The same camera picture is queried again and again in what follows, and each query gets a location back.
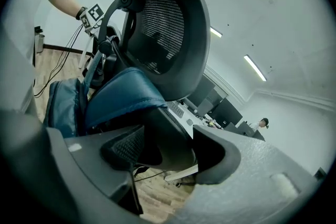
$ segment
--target mesh backrest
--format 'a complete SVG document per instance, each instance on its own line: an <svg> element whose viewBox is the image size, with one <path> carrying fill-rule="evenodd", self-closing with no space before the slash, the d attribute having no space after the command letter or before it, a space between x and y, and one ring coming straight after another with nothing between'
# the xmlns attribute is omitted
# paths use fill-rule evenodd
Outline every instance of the mesh backrest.
<svg viewBox="0 0 336 224"><path fill-rule="evenodd" d="M145 0L139 14L141 33L148 37L147 52L132 51L143 65L154 73L167 72L181 50L184 19L175 0Z"/></svg>

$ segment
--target black cable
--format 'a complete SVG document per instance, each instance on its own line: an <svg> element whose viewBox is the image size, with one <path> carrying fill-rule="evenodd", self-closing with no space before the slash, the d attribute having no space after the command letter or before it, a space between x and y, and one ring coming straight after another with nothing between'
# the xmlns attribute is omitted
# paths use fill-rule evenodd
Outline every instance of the black cable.
<svg viewBox="0 0 336 224"><path fill-rule="evenodd" d="M78 37L80 31L82 30L82 28L83 28L83 25L79 26L79 27L77 28L77 30L75 31L75 33L72 35L71 39L69 40L68 44L71 42L71 40L72 40L72 38L74 37L74 35L77 34L76 37L75 37L75 39L72 41L72 44L71 44L71 46L70 46L70 49L73 47L74 43L76 42L77 37ZM68 56L69 56L69 54L70 54L70 51L66 52L66 55L63 57L62 61L60 62L60 65L62 65L62 66L60 67L60 65L58 65L58 63L59 63L59 61L60 61L60 58L62 57L62 54L61 54L61 56L60 56L59 59L58 59L58 62L57 62L57 64L56 64L56 67L51 71L47 83L43 86L43 88L42 88L37 94L34 94L34 97L35 97L35 98L39 98L39 97L42 96L42 94L43 94L44 90L47 88L49 82L50 82L50 81L51 81L51 80L52 80L52 79L53 79L53 78L54 78L54 77L61 71L61 69L63 68L65 62L66 62L67 59L68 59ZM56 69L59 68L59 67L60 67L60 69L57 71L57 73L51 77L51 75L52 75L52 74L56 71Z"/></svg>
<svg viewBox="0 0 336 224"><path fill-rule="evenodd" d="M148 178L152 178L152 177L154 177L154 176L158 176L159 174L162 174L162 173L165 173L165 172L167 172L167 171L162 171L162 172L160 172L160 173L158 173L158 174L156 174L156 175L149 176L149 177L145 177L145 178L141 178L141 179L139 179L139 180L135 180L134 182L139 182L139 181L141 181L141 180L145 180L145 179L148 179Z"/></svg>

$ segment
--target wooden floor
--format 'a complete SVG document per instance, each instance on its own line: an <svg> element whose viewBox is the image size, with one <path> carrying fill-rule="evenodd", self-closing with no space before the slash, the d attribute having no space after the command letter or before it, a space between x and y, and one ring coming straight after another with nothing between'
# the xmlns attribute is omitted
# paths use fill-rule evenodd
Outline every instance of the wooden floor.
<svg viewBox="0 0 336 224"><path fill-rule="evenodd" d="M34 93L37 94L48 81L50 72L57 65L57 61L61 56L62 51L44 49L44 51L36 56L37 77L35 80ZM80 54L70 53L64 67L53 78L52 81L80 78L82 79L81 70L78 69ZM37 113L42 121L45 116L45 109L48 102L49 85L43 92L40 98L36 100ZM139 174L135 180L153 176L162 171L156 169L148 169L145 173ZM177 188L175 185L178 182L193 182L192 176L186 177L171 182L166 182L164 177L174 172L165 172L153 178L145 179L136 182L139 201L144 211L142 218L154 223L162 223L173 214L177 208L181 208L186 198L193 191L192 186L181 186Z"/></svg>

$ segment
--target fluorescent light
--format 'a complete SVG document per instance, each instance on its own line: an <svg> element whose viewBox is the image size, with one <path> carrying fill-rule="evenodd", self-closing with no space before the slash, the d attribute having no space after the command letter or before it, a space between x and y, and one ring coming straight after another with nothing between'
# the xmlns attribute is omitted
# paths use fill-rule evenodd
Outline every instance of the fluorescent light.
<svg viewBox="0 0 336 224"><path fill-rule="evenodd" d="M217 37L222 37L222 33L218 32L215 28L210 27L210 31L214 33Z"/></svg>
<svg viewBox="0 0 336 224"><path fill-rule="evenodd" d="M249 55L245 55L244 59L253 67L253 69L257 72L257 74L260 76L260 78L263 81L267 81L267 79L264 77L264 75L261 73L259 68L256 66L256 64L251 60Z"/></svg>

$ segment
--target desk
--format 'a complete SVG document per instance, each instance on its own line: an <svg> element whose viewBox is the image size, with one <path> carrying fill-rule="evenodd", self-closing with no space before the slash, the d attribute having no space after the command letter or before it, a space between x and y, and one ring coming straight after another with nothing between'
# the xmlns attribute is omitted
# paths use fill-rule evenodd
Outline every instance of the desk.
<svg viewBox="0 0 336 224"><path fill-rule="evenodd" d="M190 135L191 138L194 137L193 135L193 125L204 125L206 126L207 124L203 122L201 119L197 118L193 113L191 113L188 108L185 105L179 104L178 107L184 111L184 114L182 118L178 117L172 110L169 109L169 112L176 118L176 120L179 122L180 125L182 125L187 133ZM187 120L192 120L193 125L187 124ZM172 181L176 180L185 176L189 176L192 174L195 174L198 172L198 165L194 165L186 170L180 171L178 173L175 173L173 175L166 176L164 178L165 181Z"/></svg>

